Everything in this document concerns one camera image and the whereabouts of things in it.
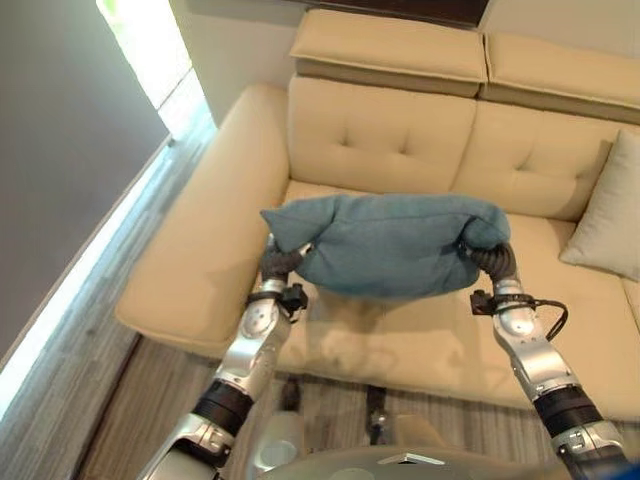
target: sofa armrest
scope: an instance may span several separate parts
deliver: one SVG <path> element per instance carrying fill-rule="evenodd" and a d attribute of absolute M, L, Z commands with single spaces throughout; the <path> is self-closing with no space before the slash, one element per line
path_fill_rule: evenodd
<path fill-rule="evenodd" d="M 157 340 L 217 356 L 235 334 L 268 232 L 259 216 L 289 182 L 287 94 L 242 94 L 116 306 L 124 324 Z"/>

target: throw pillow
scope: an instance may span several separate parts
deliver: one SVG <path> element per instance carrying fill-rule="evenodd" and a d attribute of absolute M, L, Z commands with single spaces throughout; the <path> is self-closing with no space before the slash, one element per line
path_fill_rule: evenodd
<path fill-rule="evenodd" d="M 640 281 L 640 136 L 618 134 L 560 260 Z"/>
<path fill-rule="evenodd" d="M 462 195 L 334 195 L 262 212 L 285 252 L 313 242 L 297 269 L 348 295 L 416 298 L 468 287 L 478 269 L 460 248 L 509 240 L 505 214 Z"/>

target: gray wall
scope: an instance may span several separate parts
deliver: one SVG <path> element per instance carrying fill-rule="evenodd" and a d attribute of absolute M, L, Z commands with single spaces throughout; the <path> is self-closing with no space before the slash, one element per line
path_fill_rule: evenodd
<path fill-rule="evenodd" d="M 491 0 L 480 28 L 640 58 L 640 0 Z"/>
<path fill-rule="evenodd" d="M 93 0 L 0 15 L 0 358 L 168 134 Z"/>
<path fill-rule="evenodd" d="M 285 88 L 289 49 L 306 6 L 282 0 L 170 0 L 213 119 L 251 83 Z"/>

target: cable connector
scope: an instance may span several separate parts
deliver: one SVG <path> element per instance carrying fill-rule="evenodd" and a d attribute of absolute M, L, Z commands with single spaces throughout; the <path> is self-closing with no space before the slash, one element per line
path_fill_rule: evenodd
<path fill-rule="evenodd" d="M 547 332 L 546 338 L 549 342 L 560 333 L 560 330 L 562 330 L 569 319 L 569 310 L 564 303 L 556 300 L 539 300 L 525 293 L 503 294 L 492 297 L 484 290 L 475 290 L 471 294 L 470 300 L 471 313 L 473 315 L 494 316 L 517 308 L 531 308 L 535 310 L 537 307 L 544 305 L 561 308 L 562 314 L 560 318 L 558 318 L 556 323 L 553 324 L 553 327 Z"/>

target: sofa cushion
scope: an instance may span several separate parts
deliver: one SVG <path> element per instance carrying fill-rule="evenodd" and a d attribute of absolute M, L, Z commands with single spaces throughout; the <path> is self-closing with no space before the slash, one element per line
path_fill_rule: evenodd
<path fill-rule="evenodd" d="M 560 260 L 640 281 L 640 136 L 620 131 Z"/>
<path fill-rule="evenodd" d="M 293 181 L 286 200 L 333 193 L 340 190 Z M 620 278 L 558 260 L 574 224 L 521 215 L 509 220 L 526 290 L 569 307 L 554 345 L 605 415 L 637 418 L 640 334 Z M 305 284 L 310 307 L 292 329 L 280 368 L 530 408 L 491 320 L 470 314 L 471 291 L 490 290 L 486 276 L 472 288 L 413 302 L 364 301 L 291 280 Z M 540 309 L 547 327 L 557 315 Z"/>
<path fill-rule="evenodd" d="M 368 85 L 473 97 L 486 81 L 479 33 L 397 18 L 311 10 L 291 55 L 300 74 Z"/>
<path fill-rule="evenodd" d="M 447 193 L 475 110 L 468 98 L 295 77 L 291 177 L 373 193 Z"/>
<path fill-rule="evenodd" d="M 236 334 L 268 234 L 260 210 L 288 183 L 287 95 L 247 89 L 129 277 L 125 325 L 203 355 Z"/>
<path fill-rule="evenodd" d="M 452 191 L 510 213 L 578 221 L 620 128 L 640 127 L 479 101 Z"/>
<path fill-rule="evenodd" d="M 485 37 L 481 97 L 640 123 L 640 60 L 506 33 Z"/>

